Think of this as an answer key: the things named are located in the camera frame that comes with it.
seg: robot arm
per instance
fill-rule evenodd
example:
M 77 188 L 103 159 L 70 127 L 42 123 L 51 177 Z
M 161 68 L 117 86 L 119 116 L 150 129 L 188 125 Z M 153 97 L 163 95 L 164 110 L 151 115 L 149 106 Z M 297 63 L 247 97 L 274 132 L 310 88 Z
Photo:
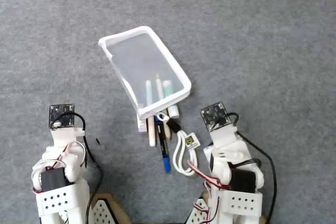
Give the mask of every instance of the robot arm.
M 73 111 L 73 104 L 51 106 L 49 118 L 66 111 Z M 56 127 L 52 121 L 54 145 L 48 146 L 33 166 L 33 190 L 41 224 L 86 223 L 90 195 L 88 183 L 81 177 L 86 170 L 86 148 L 77 141 L 85 131 L 73 127 L 73 120 L 73 116 L 60 119 L 55 122 Z M 62 212 L 67 213 L 67 221 L 61 220 Z
M 204 108 L 201 115 L 213 141 L 204 149 L 211 177 L 196 171 L 205 178 L 209 192 L 209 211 L 203 223 L 259 224 L 263 196 L 258 190 L 264 185 L 264 175 L 237 131 L 238 115 L 227 113 L 221 102 Z M 234 123 L 231 115 L 237 117 Z

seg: white label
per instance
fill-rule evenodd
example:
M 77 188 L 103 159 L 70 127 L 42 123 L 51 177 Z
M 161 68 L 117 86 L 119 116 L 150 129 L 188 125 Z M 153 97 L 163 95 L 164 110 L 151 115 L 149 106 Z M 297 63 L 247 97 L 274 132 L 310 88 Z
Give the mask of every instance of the white label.
M 198 138 L 196 137 L 195 133 L 190 133 L 185 138 L 185 146 L 187 147 L 188 151 L 191 151 L 197 147 L 199 147 L 201 143 L 199 142 Z

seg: marker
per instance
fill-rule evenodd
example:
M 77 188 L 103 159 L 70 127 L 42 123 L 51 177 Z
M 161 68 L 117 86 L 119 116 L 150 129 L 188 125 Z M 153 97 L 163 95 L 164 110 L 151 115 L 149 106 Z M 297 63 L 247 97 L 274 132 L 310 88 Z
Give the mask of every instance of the marker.
M 166 80 L 166 81 L 163 81 L 162 84 L 163 84 L 163 91 L 164 91 L 165 97 L 168 97 L 174 93 L 172 81 Z M 168 107 L 168 114 L 169 114 L 169 117 L 172 119 L 177 119 L 180 117 L 180 113 L 178 112 L 178 107 L 176 104 L 173 104 L 170 107 Z
M 162 159 L 163 159 L 163 165 L 164 165 L 164 170 L 166 173 L 170 172 L 170 160 L 169 160 L 169 154 L 166 146 L 166 138 L 165 138 L 165 133 L 164 133 L 164 126 L 163 122 L 159 121 L 158 119 L 155 119 L 156 122 L 156 128 L 157 128 L 157 134 L 159 135 L 159 140 L 160 140 L 160 148 L 161 148 L 161 153 L 162 153 Z
M 147 106 L 153 103 L 153 93 L 152 93 L 152 83 L 150 80 L 146 81 L 146 96 L 147 96 Z M 149 138 L 149 145 L 154 147 L 156 145 L 155 139 L 155 124 L 154 124 L 154 117 L 151 116 L 147 120 L 148 122 L 148 138 Z
M 159 100 L 162 100 L 162 99 L 164 99 L 164 95 L 163 95 L 163 87 L 162 87 L 162 82 L 161 82 L 161 80 L 160 80 L 160 77 L 159 77 L 159 75 L 157 74 L 156 75 L 156 88 L 157 88 L 157 96 L 159 97 Z M 163 113 L 165 113 L 165 114 L 168 114 L 168 112 L 167 112 L 167 110 L 165 109 L 165 110 L 163 110 L 162 111 Z M 163 123 L 163 126 L 164 126 L 164 134 L 166 135 L 166 138 L 168 138 L 168 139 L 171 139 L 171 137 L 172 137 L 172 134 L 171 134 L 171 132 L 170 132 L 170 128 L 169 128 L 169 126 L 167 125 L 167 123 Z

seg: black circuit board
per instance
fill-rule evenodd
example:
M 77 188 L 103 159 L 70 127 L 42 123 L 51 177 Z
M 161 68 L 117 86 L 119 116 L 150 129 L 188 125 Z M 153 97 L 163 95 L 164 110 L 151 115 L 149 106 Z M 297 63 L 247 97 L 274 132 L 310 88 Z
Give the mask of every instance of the black circuit board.
M 209 132 L 231 123 L 230 118 L 223 118 L 226 114 L 227 111 L 222 102 L 217 102 L 201 110 L 203 121 Z
M 52 127 L 51 125 L 53 120 L 57 118 L 59 115 L 67 111 L 75 111 L 75 105 L 73 103 L 50 105 L 49 106 L 49 128 L 55 128 L 55 127 Z M 57 120 L 57 122 L 60 123 L 60 125 L 56 124 L 57 128 L 73 127 L 74 119 L 75 119 L 74 115 L 65 115 L 61 117 L 59 120 Z

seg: black cable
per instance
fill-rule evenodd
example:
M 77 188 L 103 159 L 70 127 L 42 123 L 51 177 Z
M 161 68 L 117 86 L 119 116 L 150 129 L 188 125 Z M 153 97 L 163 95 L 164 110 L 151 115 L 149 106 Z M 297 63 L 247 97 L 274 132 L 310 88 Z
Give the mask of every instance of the black cable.
M 249 165 L 249 164 L 257 164 L 257 166 L 260 168 L 261 167 L 261 160 L 258 159 L 258 158 L 251 158 L 251 159 L 242 161 L 242 162 L 237 163 L 237 164 L 231 164 L 231 167 L 232 168 L 237 168 L 237 167 L 240 167 L 240 166 L 243 166 L 243 165 Z
M 230 112 L 230 113 L 227 113 L 227 114 L 223 115 L 221 118 L 218 118 L 218 119 L 215 121 L 215 123 L 213 124 L 212 129 L 213 129 L 219 122 L 221 122 L 221 120 L 226 119 L 226 118 L 229 118 L 229 119 L 230 119 L 230 116 L 232 116 L 232 115 L 234 115 L 234 116 L 236 117 L 235 120 L 234 120 L 234 122 L 233 122 L 233 126 L 236 126 L 236 124 L 237 124 L 238 121 L 239 121 L 239 115 L 238 115 L 237 113 L 235 113 L 235 112 Z
M 241 132 L 237 131 L 237 134 L 245 141 L 247 142 L 249 145 L 251 145 L 253 148 L 255 148 L 258 152 L 262 153 L 265 157 L 267 157 L 267 159 L 269 160 L 270 164 L 271 164 L 271 168 L 272 168 L 272 173 L 273 173 L 273 198 L 272 198 L 272 203 L 271 203 L 271 207 L 269 209 L 269 213 L 266 219 L 266 224 L 270 224 L 271 218 L 272 218 L 272 214 L 274 211 L 274 206 L 275 206 L 275 201 L 277 198 L 277 176 L 276 176 L 276 172 L 275 172 L 275 166 L 273 163 L 272 158 L 266 153 L 264 152 L 262 149 L 260 149 L 257 145 L 255 145 L 254 143 L 252 143 L 249 139 L 247 139 L 246 137 L 244 137 Z
M 52 127 L 52 125 L 53 125 L 57 120 L 59 120 L 60 118 L 62 118 L 63 116 L 66 116 L 66 115 L 75 115 L 75 116 L 79 117 L 79 118 L 81 119 L 81 121 L 82 121 L 82 124 L 83 124 L 83 126 L 82 126 L 83 131 L 85 131 L 86 123 L 85 123 L 85 120 L 84 120 L 83 116 L 81 116 L 80 114 L 78 114 L 78 113 L 76 113 L 76 112 L 74 112 L 74 111 L 67 111 L 67 112 L 62 113 L 61 115 L 59 115 L 58 117 L 56 117 L 56 118 L 52 121 L 50 127 Z M 101 185 L 101 183 L 102 183 L 102 180 L 103 180 L 103 177 L 104 177 L 104 172 L 103 172 L 103 170 L 101 169 L 100 165 L 97 163 L 97 161 L 96 161 L 95 157 L 93 156 L 93 154 L 91 153 L 91 150 L 90 150 L 90 148 L 89 148 L 89 145 L 88 145 L 88 142 L 87 142 L 87 140 L 86 140 L 86 136 L 85 136 L 85 135 L 83 136 L 83 141 L 84 141 L 85 148 L 87 149 L 87 153 L 89 154 L 89 156 L 90 156 L 92 162 L 94 163 L 94 165 L 96 166 L 96 168 L 98 169 L 99 174 L 100 174 L 98 183 L 97 183 L 97 185 L 96 185 L 96 187 L 95 187 L 95 189 L 94 189 L 94 191 L 93 191 L 93 193 L 92 193 L 92 195 L 91 195 L 91 197 L 90 197 L 90 199 L 89 199 L 89 202 L 88 202 L 88 205 L 87 205 L 87 208 L 86 208 L 85 224 L 89 224 L 89 212 L 90 212 L 90 206 L 91 206 L 91 203 L 92 203 L 92 201 L 93 201 L 94 196 L 96 195 L 96 193 L 97 193 L 97 191 L 98 191 L 98 189 L 99 189 L 99 187 L 100 187 L 100 185 Z

